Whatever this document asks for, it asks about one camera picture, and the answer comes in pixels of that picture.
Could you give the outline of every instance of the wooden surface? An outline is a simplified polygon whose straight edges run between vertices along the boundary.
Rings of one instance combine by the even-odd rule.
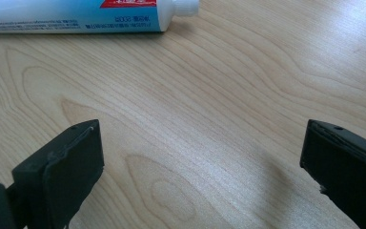
[[[98,118],[71,228],[356,228],[298,166],[308,119],[366,137],[366,1],[203,0],[165,33],[0,34],[0,182]]]

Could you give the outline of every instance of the red label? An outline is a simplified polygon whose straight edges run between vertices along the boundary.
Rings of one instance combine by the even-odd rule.
[[[156,0],[105,0],[100,8],[156,7]]]

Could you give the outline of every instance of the toothpaste tube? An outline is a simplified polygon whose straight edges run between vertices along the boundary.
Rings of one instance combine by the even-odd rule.
[[[165,31],[199,0],[0,0],[0,32]]]

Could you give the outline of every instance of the toothpaste cap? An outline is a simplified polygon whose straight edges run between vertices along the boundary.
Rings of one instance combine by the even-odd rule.
[[[199,0],[173,0],[174,15],[194,16],[198,14]]]

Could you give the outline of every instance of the black object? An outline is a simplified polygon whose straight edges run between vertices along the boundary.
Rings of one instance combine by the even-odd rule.
[[[300,165],[321,185],[322,194],[366,228],[366,139],[310,120]]]
[[[98,120],[69,127],[0,184],[0,229],[63,229],[103,172]]]

